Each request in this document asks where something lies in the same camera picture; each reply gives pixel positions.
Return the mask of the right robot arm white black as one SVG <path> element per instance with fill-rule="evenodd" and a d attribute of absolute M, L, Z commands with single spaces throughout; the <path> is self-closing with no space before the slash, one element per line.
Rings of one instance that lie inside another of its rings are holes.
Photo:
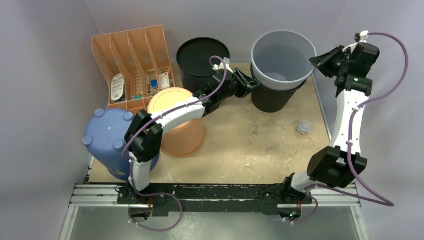
<path fill-rule="evenodd" d="M 336 122 L 329 145 L 311 157 L 306 171 L 285 178 L 280 191 L 284 202 L 303 199 L 317 184 L 345 188 L 366 169 L 368 160 L 361 155 L 360 145 L 365 110 L 361 104 L 372 93 L 373 81 L 367 74 L 379 56 L 378 47 L 361 40 L 309 59 L 325 77 L 335 78 Z"/>

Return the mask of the large blue plastic bucket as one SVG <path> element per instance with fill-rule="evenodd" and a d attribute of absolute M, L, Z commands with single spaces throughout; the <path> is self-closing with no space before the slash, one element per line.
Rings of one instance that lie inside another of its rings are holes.
<path fill-rule="evenodd" d="M 126 133 L 129 130 L 135 114 L 123 108 L 99 108 L 94 112 L 84 131 L 82 144 L 89 153 L 119 180 L 136 179 L 140 174 L 151 171 L 159 156 L 156 155 L 150 163 L 130 164 L 129 156 L 136 156 L 126 149 Z"/>

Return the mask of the grey plastic bucket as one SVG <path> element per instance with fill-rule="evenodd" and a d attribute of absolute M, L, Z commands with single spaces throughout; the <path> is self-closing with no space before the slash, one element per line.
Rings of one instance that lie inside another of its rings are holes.
<path fill-rule="evenodd" d="M 252 46 L 250 61 L 253 76 L 275 91 L 296 89 L 314 71 L 309 59 L 316 57 L 313 43 L 290 30 L 275 30 L 259 37 Z"/>

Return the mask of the dark navy cylindrical bin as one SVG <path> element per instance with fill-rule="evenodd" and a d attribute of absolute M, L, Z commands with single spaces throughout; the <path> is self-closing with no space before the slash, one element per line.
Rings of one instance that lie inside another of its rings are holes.
<path fill-rule="evenodd" d="M 176 53 L 182 87 L 192 93 L 213 80 L 215 71 L 209 60 L 212 56 L 230 58 L 228 47 L 210 37 L 197 37 L 183 43 Z"/>

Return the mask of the orange plastic bucket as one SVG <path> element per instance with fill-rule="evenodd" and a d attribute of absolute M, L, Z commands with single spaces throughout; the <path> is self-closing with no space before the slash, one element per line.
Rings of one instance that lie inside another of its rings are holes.
<path fill-rule="evenodd" d="M 148 105 L 147 112 L 158 117 L 171 109 L 183 106 L 156 122 L 162 125 L 163 136 L 160 149 L 167 155 L 177 158 L 187 157 L 197 152 L 206 139 L 206 127 L 202 116 L 204 109 L 187 89 L 170 87 L 157 93 Z"/>

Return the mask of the black ribbed bin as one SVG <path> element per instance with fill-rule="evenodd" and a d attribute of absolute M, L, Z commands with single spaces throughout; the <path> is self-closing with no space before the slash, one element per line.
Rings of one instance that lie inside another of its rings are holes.
<path fill-rule="evenodd" d="M 252 103 L 262 112 L 276 113 L 286 106 L 296 91 L 302 88 L 306 81 L 307 79 L 296 88 L 285 91 L 274 90 L 261 85 L 251 93 Z"/>

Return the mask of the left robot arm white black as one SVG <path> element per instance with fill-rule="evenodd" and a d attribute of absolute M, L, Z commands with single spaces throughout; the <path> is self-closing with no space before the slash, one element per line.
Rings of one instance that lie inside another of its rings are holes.
<path fill-rule="evenodd" d="M 130 163 L 128 182 L 133 187 L 129 197 L 138 205 L 149 199 L 150 171 L 153 159 L 161 148 L 162 138 L 173 129 L 193 120 L 201 119 L 216 111 L 221 102 L 230 98 L 245 98 L 261 86 L 239 69 L 218 70 L 214 81 L 203 85 L 187 100 L 177 102 L 173 107 L 154 113 L 139 111 L 124 139 L 122 156 Z"/>

